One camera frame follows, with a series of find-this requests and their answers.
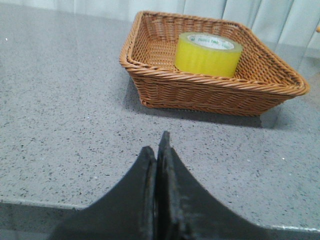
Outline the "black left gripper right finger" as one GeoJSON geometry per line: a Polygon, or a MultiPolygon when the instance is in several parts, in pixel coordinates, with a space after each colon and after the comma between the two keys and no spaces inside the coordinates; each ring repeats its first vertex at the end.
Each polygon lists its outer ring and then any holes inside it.
{"type": "Polygon", "coordinates": [[[250,222],[205,190],[170,146],[164,131],[156,173],[158,238],[163,240],[283,240],[286,231],[250,222]]]}

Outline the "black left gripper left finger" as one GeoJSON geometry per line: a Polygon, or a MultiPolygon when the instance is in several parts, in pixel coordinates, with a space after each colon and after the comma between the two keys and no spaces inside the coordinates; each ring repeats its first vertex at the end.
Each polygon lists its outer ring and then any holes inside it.
{"type": "Polygon", "coordinates": [[[152,240],[155,237],[157,161],[146,146],[106,195],[53,232],[55,240],[152,240]]]}

